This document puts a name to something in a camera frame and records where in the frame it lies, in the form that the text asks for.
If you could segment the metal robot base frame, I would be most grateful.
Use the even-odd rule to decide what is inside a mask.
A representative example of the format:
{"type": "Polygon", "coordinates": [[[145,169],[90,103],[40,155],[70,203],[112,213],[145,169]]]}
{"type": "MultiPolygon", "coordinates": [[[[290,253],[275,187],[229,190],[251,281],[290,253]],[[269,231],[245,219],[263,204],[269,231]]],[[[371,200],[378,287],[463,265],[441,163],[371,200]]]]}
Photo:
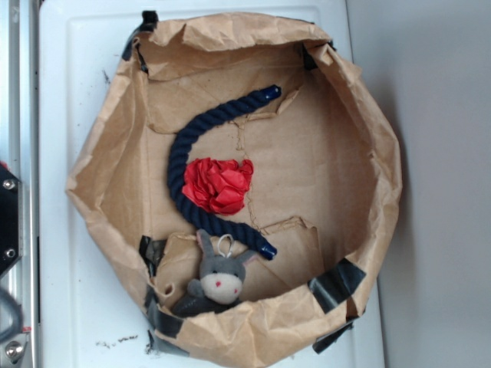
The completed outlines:
{"type": "Polygon", "coordinates": [[[1,3],[1,365],[39,367],[37,1],[1,3]]]}

